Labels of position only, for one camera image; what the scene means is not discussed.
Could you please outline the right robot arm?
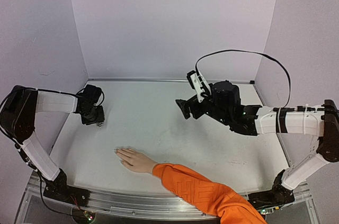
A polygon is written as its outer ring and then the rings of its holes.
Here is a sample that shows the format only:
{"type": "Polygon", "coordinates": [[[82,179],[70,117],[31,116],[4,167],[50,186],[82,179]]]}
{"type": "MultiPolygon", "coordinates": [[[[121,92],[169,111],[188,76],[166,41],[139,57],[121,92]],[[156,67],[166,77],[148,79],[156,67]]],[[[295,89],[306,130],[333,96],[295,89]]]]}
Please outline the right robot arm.
{"type": "Polygon", "coordinates": [[[207,115],[244,136],[301,134],[316,139],[302,161],[282,172],[282,187],[292,191],[325,165],[338,162],[338,109],[332,100],[318,106],[243,105],[239,87],[229,81],[193,88],[195,96],[175,101],[186,119],[207,115]]]}

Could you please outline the orange sleeve forearm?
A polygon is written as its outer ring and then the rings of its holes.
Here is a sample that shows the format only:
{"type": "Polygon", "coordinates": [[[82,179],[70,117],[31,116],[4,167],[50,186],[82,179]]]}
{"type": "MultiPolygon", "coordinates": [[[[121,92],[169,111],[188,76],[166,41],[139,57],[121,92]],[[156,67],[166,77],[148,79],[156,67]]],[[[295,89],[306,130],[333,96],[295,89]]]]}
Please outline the orange sleeve forearm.
{"type": "Polygon", "coordinates": [[[259,212],[229,186],[213,182],[179,164],[157,164],[153,175],[163,187],[220,223],[266,223],[259,212]]]}

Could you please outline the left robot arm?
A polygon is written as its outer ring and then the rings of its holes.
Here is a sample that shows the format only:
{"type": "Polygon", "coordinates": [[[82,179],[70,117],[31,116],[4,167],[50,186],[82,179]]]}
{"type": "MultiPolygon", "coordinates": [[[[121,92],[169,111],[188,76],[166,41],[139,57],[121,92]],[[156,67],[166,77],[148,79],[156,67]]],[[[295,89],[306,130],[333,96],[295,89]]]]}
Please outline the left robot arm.
{"type": "Polygon", "coordinates": [[[15,85],[1,102],[1,133],[14,142],[24,162],[48,181],[50,191],[67,201],[71,188],[58,180],[64,176],[39,138],[42,116],[47,113],[77,114],[85,126],[102,126],[105,121],[103,90],[86,85],[77,93],[15,85]]]}

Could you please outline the mannequin hand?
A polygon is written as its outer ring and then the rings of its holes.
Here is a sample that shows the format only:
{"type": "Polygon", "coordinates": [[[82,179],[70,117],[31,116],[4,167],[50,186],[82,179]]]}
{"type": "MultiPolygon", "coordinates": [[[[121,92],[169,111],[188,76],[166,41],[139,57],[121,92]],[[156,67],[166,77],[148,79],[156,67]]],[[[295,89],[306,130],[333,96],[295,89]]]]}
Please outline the mannequin hand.
{"type": "Polygon", "coordinates": [[[131,148],[117,148],[115,154],[121,159],[121,164],[135,173],[153,173],[153,168],[158,164],[145,154],[131,148]]]}

